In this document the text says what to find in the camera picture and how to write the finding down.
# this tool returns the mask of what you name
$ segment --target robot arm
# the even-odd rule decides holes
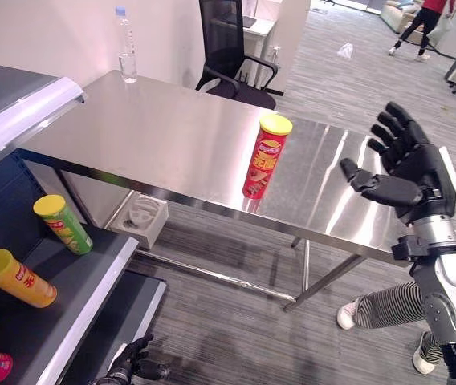
[[[129,343],[114,359],[107,376],[95,379],[91,385],[130,385],[133,376],[150,380],[165,379],[169,368],[146,359],[148,352],[145,349],[151,340],[153,336],[147,334]]]
[[[392,247],[395,259],[411,261],[410,275],[423,296],[426,321],[441,345],[456,384],[456,232],[451,224],[456,205],[456,174],[446,151],[430,143],[419,124],[391,102],[371,131],[381,141],[378,152],[388,175],[359,169],[350,159],[340,167],[351,186],[372,201],[393,206],[413,230]]]

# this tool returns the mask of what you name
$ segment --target floor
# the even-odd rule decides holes
[[[277,110],[367,132],[389,100],[406,107],[433,142],[447,144],[456,167],[456,96],[442,81],[451,60],[415,63],[405,44],[386,51],[394,33],[373,14],[342,6],[308,15],[287,92]],[[352,43],[351,59],[336,55]],[[302,246],[292,237],[171,204],[152,251],[241,279],[297,293]],[[311,281],[347,255],[311,246]],[[169,362],[163,384],[443,384],[443,365],[419,375],[411,365],[424,322],[342,331],[336,310],[355,296],[409,280],[408,269],[366,261],[291,313],[283,301],[137,258],[131,269],[169,283],[153,324],[150,357]]]

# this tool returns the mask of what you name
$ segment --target plastic bottle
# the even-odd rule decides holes
[[[121,75],[126,83],[135,83],[137,81],[137,66],[132,25],[126,18],[126,9],[123,6],[116,7],[116,17],[120,45],[119,64]]]

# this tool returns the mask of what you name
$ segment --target stainless steel table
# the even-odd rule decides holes
[[[278,230],[296,236],[296,244],[303,238],[352,254],[308,287],[307,243],[298,297],[181,267],[287,299],[289,310],[367,257],[394,263],[390,246],[404,232],[401,223],[392,209],[355,194],[339,170],[339,160],[350,156],[382,172],[366,136],[292,119],[294,129],[267,192],[251,201],[242,185],[259,117],[271,111],[142,77],[125,84],[118,71],[85,91],[83,106],[23,145],[25,159]]]

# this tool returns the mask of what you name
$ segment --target striped pants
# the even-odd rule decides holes
[[[365,329],[421,321],[425,316],[419,286],[407,282],[360,297],[353,319],[355,324]],[[421,357],[433,364],[442,358],[440,346],[431,333],[426,333],[422,340]]]

